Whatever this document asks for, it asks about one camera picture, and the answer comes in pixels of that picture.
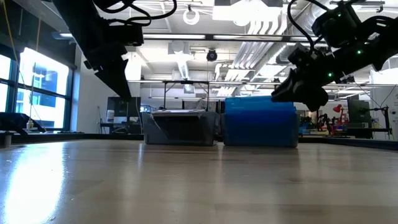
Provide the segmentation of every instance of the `window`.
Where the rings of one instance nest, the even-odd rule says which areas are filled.
[[[16,113],[24,113],[46,128],[63,128],[65,99],[19,88]]]
[[[61,95],[67,94],[69,68],[34,50],[21,53],[21,73],[18,82]]]
[[[11,59],[0,55],[0,78],[8,80],[10,77]]]
[[[73,71],[28,48],[20,56],[18,71],[17,62],[0,55],[0,112],[24,113],[50,131],[69,130]]]
[[[0,84],[0,112],[6,111],[8,86]]]

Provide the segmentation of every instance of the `cable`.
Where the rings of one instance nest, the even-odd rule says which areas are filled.
[[[387,95],[386,99],[383,100],[383,102],[381,103],[381,106],[383,105],[383,103],[388,99],[388,97],[391,95],[391,93],[394,91],[394,89],[397,87],[397,84],[394,85],[394,87],[392,87],[392,90],[390,91],[390,93]]]
[[[293,5],[293,3],[295,3],[296,1],[297,1],[297,0],[291,0],[291,2],[289,2],[289,5],[287,6],[287,17],[289,18],[289,20],[290,20],[290,22],[292,23],[292,25],[293,25],[294,27],[296,27],[296,28],[298,29],[298,31],[300,31],[300,32],[307,38],[307,40],[310,42],[310,51],[309,51],[309,54],[312,54],[312,52],[313,52],[314,49],[315,49],[315,44],[314,44],[312,38],[310,37],[310,35],[309,35],[303,28],[301,28],[301,27],[294,21],[294,18],[293,18],[293,16],[292,16],[292,12],[291,12],[291,10],[292,10],[292,5]],[[318,1],[316,1],[316,0],[306,0],[306,1],[308,1],[308,2],[310,2],[310,3],[313,3],[313,4],[315,4],[316,6],[322,8],[322,9],[324,9],[324,10],[326,10],[326,11],[329,10],[326,6],[322,5],[320,2],[318,2]]]
[[[356,81],[354,81],[354,83],[376,104],[376,105],[378,105],[378,107],[379,108],[381,108],[381,106],[376,102],[376,100],[374,100],[372,97],[371,97],[371,95],[369,95],[368,93],[366,93],[366,91],[364,90],[364,89],[362,89],[362,87],[358,84],[358,83],[356,83]]]
[[[159,16],[150,16],[150,19],[151,20],[157,20],[157,19],[164,19],[164,18],[167,18],[167,17],[169,17],[169,16],[171,16],[172,14],[174,14],[175,13],[175,11],[177,10],[177,0],[173,0],[173,8],[172,8],[172,10],[170,10],[169,12],[166,12],[165,14],[163,14],[163,15],[159,15]],[[133,18],[130,18],[130,19],[128,19],[127,21],[136,21],[136,20],[145,20],[145,19],[147,19],[147,18],[145,18],[145,17],[133,17]]]
[[[110,19],[110,20],[108,20],[108,22],[109,22],[109,23],[120,22],[120,23],[123,23],[123,24],[125,24],[125,25],[142,26],[142,27],[149,26],[149,25],[151,24],[152,20],[167,18],[167,17],[171,16],[171,15],[177,10],[177,0],[173,0],[173,9],[172,9],[171,11],[166,12],[166,13],[163,14],[163,15],[151,16],[147,11],[145,11],[145,10],[143,10],[143,9],[141,9],[141,8],[139,8],[139,7],[137,7],[137,6],[135,6],[135,5],[133,5],[133,2],[134,2],[134,0],[130,0],[128,3],[123,2],[123,3],[124,3],[124,6],[121,7],[121,8],[119,8],[119,9],[115,9],[115,10],[105,9],[105,11],[104,11],[104,9],[101,9],[101,10],[103,10],[104,12],[107,12],[107,11],[108,11],[108,12],[110,12],[110,13],[116,13],[116,12],[118,12],[118,11],[122,11],[122,10],[127,9],[128,7],[131,7],[131,8],[133,8],[134,10],[136,10],[136,11],[138,11],[138,12],[141,12],[141,13],[144,14],[145,16],[132,17],[132,18],[129,18],[129,19],[127,19],[127,20],[122,20],[122,19]],[[143,20],[149,20],[149,22],[147,22],[147,23],[145,23],[145,24],[138,23],[138,22],[133,22],[133,21],[143,21]]]
[[[141,128],[141,134],[142,134],[141,116],[140,116],[140,111],[138,110],[138,100],[137,100],[137,98],[136,98],[136,110],[137,110],[137,113],[138,113],[137,121],[139,120],[139,127]]]
[[[14,53],[15,61],[17,62],[17,65],[18,65],[18,72],[19,72],[19,75],[20,75],[21,78],[22,78],[22,84],[24,85],[24,89],[25,89],[25,90],[29,90],[29,89],[26,87],[26,85],[25,85],[24,76],[23,76],[23,74],[21,73],[21,66],[20,66],[19,61],[18,61],[18,56],[17,56],[17,52],[16,52],[16,50],[15,50],[15,45],[14,45],[14,39],[12,38],[12,32],[11,32],[10,22],[9,22],[9,20],[8,20],[6,2],[3,1],[2,5],[3,5],[3,9],[4,9],[4,16],[6,17],[8,35],[10,36],[12,51],[13,51],[13,53]],[[39,39],[39,34],[40,34],[40,26],[38,27],[38,30],[37,30],[37,36],[38,36],[37,40]],[[31,102],[31,106],[33,106],[33,110],[35,111],[37,117],[38,117],[39,120],[40,120],[41,125],[43,126],[44,131],[47,132],[47,130],[46,130],[44,124],[43,124],[42,119],[40,118],[40,116],[39,116],[39,114],[38,114],[38,112],[37,112],[35,106],[32,104],[32,97],[31,97],[30,95],[29,95],[29,99],[30,99],[30,102]]]
[[[135,9],[136,11],[138,11],[138,12],[144,14],[145,16],[132,17],[132,18],[129,18],[128,20],[123,20],[123,19],[110,19],[110,20],[108,20],[108,22],[109,22],[110,24],[111,24],[111,23],[114,23],[114,22],[120,22],[120,23],[123,23],[123,24],[125,24],[125,25],[141,26],[141,27],[146,27],[146,26],[149,26],[149,25],[151,24],[152,19],[151,19],[150,14],[149,14],[147,11],[145,11],[145,10],[143,10],[143,9],[140,9],[139,7],[137,7],[137,6],[133,5],[133,4],[131,4],[130,7],[133,8],[133,9]],[[142,21],[142,20],[149,20],[149,22],[147,22],[147,23],[133,22],[133,21]]]
[[[319,43],[323,39],[323,35],[319,36],[317,40],[314,41],[314,44]]]

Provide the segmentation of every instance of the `desk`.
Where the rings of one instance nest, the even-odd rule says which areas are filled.
[[[120,128],[126,128],[128,134],[141,134],[141,125],[139,123],[99,123],[99,133],[103,133],[103,128],[109,128],[108,134],[115,134],[114,131]]]
[[[396,160],[391,151],[305,143],[296,149],[111,140],[20,145],[0,150],[0,223],[33,217],[37,223],[392,224]],[[41,198],[57,202],[49,215],[32,212]]]
[[[373,132],[386,132],[390,134],[387,128],[347,128],[347,133],[359,138],[373,138]]]

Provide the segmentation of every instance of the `red object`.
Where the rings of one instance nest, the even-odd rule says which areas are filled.
[[[336,112],[336,113],[340,113],[340,112],[341,112],[340,118],[339,118],[339,120],[336,122],[336,126],[333,127],[333,130],[332,130],[332,134],[335,134],[335,129],[337,129],[337,127],[343,125],[343,112],[344,112],[343,105],[337,105],[337,106],[335,106],[335,107],[333,108],[333,111]]]
[[[337,106],[335,106],[335,107],[333,108],[333,111],[335,111],[336,113],[340,113],[341,107],[342,107],[342,105],[337,105]]]

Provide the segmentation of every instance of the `security camera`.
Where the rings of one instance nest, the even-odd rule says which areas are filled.
[[[208,62],[214,62],[217,60],[217,53],[215,49],[210,49],[209,52],[207,53],[207,61]]]

